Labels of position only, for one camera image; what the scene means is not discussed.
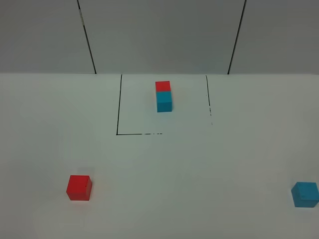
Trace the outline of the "blue template cube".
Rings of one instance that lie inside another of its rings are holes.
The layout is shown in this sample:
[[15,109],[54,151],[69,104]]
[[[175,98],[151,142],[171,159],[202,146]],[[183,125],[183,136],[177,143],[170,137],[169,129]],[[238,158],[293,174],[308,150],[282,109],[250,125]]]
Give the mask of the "blue template cube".
[[172,95],[171,91],[156,92],[157,112],[172,111]]

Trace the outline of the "red template cube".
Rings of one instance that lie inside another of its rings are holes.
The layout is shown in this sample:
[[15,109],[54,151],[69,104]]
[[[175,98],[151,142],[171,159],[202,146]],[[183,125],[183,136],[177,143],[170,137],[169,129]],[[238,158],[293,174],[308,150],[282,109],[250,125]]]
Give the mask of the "red template cube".
[[170,81],[157,81],[156,84],[156,92],[170,92]]

